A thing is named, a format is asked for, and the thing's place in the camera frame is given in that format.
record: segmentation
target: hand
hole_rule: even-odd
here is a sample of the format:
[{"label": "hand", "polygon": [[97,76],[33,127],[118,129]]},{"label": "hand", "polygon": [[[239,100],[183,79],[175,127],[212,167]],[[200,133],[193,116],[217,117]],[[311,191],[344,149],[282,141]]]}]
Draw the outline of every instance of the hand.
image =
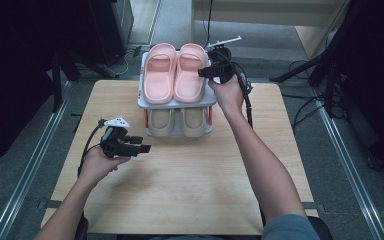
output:
[{"label": "hand", "polygon": [[130,157],[108,158],[100,146],[94,147],[85,156],[78,181],[93,188],[110,172],[116,171],[118,165],[129,160]]},{"label": "hand", "polygon": [[217,102],[226,116],[232,113],[242,114],[244,97],[236,75],[233,75],[225,84],[218,84],[210,80],[208,85],[214,90]]}]

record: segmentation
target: shoe rack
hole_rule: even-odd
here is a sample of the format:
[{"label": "shoe rack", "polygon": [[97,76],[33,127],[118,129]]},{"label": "shoe rack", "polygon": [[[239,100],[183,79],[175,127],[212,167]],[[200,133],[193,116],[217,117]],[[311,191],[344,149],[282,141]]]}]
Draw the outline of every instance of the shoe rack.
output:
[{"label": "shoe rack", "polygon": [[142,63],[141,63],[141,70],[140,70],[140,80],[139,80],[139,92],[138,92],[138,105],[141,109],[144,110],[144,122],[145,122],[145,128],[146,128],[146,134],[149,136],[153,136],[148,128],[148,119],[150,110],[154,109],[174,109],[174,127],[171,134],[167,136],[173,136],[173,137],[182,137],[184,136],[182,131],[182,114],[181,109],[185,108],[196,108],[196,107],[202,107],[206,108],[206,120],[207,120],[207,126],[205,129],[205,134],[209,134],[212,131],[212,106],[216,103],[216,96],[214,94],[214,91],[211,89],[211,87],[208,85],[208,79],[205,79],[205,92],[204,96],[199,102],[194,103],[183,103],[175,100],[174,98],[171,99],[169,102],[164,104],[150,104],[148,103],[144,96],[143,96],[143,81],[144,81],[144,66],[145,61],[148,56],[148,53],[144,53],[142,55]]}]

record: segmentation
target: floor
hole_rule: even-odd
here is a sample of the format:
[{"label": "floor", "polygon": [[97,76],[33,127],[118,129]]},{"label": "floor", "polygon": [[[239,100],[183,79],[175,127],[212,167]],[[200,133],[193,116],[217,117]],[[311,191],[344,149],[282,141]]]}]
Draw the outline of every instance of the floor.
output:
[{"label": "floor", "polygon": [[[184,1],[162,0],[149,44],[170,42],[176,48],[191,41],[190,8]],[[204,44],[206,33],[202,22],[195,22],[197,44]],[[291,67],[308,60],[293,26],[244,25],[212,23],[210,42],[243,36],[232,45],[232,55],[253,82],[268,82]],[[119,79],[137,80],[141,54],[120,59],[111,71]],[[0,159],[0,239],[31,239],[40,229],[44,209],[38,207],[49,199],[58,179],[66,154],[75,134],[88,96],[101,77],[84,67],[78,83],[66,82],[61,112],[52,114],[50,98],[23,130],[8,153]],[[293,96],[312,97],[323,92],[323,85],[308,86],[306,73],[279,84],[291,123],[306,102]],[[312,101],[299,119],[318,108]],[[55,120],[58,124],[49,125]],[[366,154],[356,139],[350,124],[342,119],[327,118],[323,110],[315,111],[297,125],[295,138],[307,173],[320,218],[329,226],[334,239],[384,239],[384,171],[368,167]],[[38,151],[38,143],[44,143]],[[34,178],[20,190],[20,181],[31,170]],[[89,239],[115,239],[114,235],[90,234]]]}]

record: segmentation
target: beige slipper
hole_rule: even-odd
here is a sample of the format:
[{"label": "beige slipper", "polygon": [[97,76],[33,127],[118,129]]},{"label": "beige slipper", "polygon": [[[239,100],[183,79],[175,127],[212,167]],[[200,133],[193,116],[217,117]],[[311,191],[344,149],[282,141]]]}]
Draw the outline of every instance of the beige slipper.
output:
[{"label": "beige slipper", "polygon": [[182,133],[186,137],[201,137],[207,128],[206,107],[182,108]]},{"label": "beige slipper", "polygon": [[154,137],[165,137],[174,128],[174,109],[149,110],[148,130]]}]

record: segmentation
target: wooden tabletop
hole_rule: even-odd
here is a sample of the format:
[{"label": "wooden tabletop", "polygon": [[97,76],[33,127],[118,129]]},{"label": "wooden tabletop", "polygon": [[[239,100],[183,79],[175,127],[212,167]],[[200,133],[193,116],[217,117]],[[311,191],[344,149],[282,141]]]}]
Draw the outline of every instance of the wooden tabletop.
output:
[{"label": "wooden tabletop", "polygon": [[[257,235],[262,223],[233,134],[219,106],[212,132],[200,138],[154,138],[137,105],[138,81],[98,81],[89,98],[52,200],[63,200],[77,177],[86,141],[101,118],[123,116],[129,135],[150,153],[121,165],[92,191],[85,216],[91,233]],[[254,129],[290,172],[303,202],[313,202],[279,87],[255,84]],[[90,146],[99,143],[100,129]],[[55,209],[48,209],[42,225]],[[315,210],[307,211],[317,216]]]}]

